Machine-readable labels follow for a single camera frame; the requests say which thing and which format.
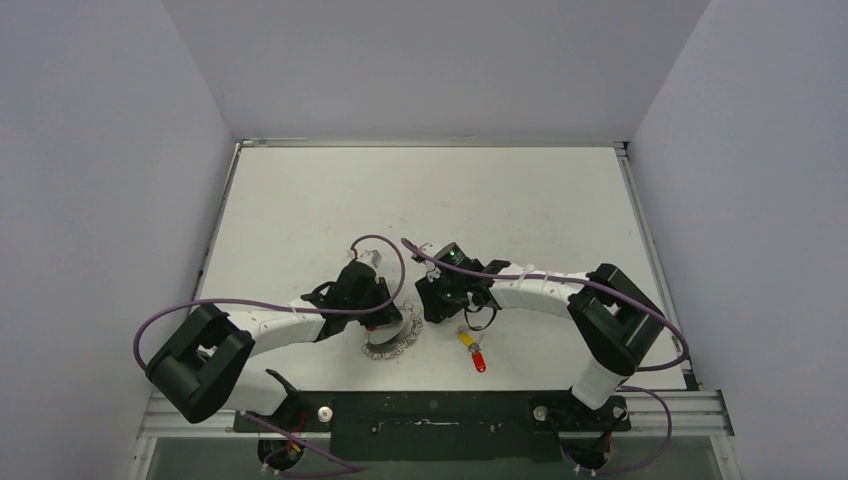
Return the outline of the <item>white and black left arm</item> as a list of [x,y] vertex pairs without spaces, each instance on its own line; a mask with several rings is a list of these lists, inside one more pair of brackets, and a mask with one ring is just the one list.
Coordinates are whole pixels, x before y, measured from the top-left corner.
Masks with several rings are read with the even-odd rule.
[[282,431],[297,420],[295,387],[273,369],[250,370],[259,354],[315,343],[356,322],[387,346],[410,330],[373,260],[352,260],[325,282],[280,309],[259,305],[228,313],[217,300],[193,303],[192,312],[149,361],[146,378],[190,423],[220,410],[259,414]]

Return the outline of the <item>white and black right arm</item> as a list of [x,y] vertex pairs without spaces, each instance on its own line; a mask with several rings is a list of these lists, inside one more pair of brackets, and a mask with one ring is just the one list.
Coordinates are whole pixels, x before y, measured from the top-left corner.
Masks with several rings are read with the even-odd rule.
[[639,371],[665,327],[657,306],[613,264],[565,274],[507,260],[484,264],[456,243],[435,253],[409,249],[428,268],[415,287],[430,323],[482,310],[526,310],[575,324],[590,359],[570,388],[565,414],[580,429],[604,417],[608,399]]

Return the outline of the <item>large keyring with red grip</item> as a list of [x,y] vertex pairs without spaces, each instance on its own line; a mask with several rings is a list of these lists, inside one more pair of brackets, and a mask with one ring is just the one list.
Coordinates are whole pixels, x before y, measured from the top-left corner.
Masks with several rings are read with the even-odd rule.
[[373,361],[395,360],[414,345],[423,329],[423,308],[411,299],[399,307],[401,320],[367,334],[361,352]]

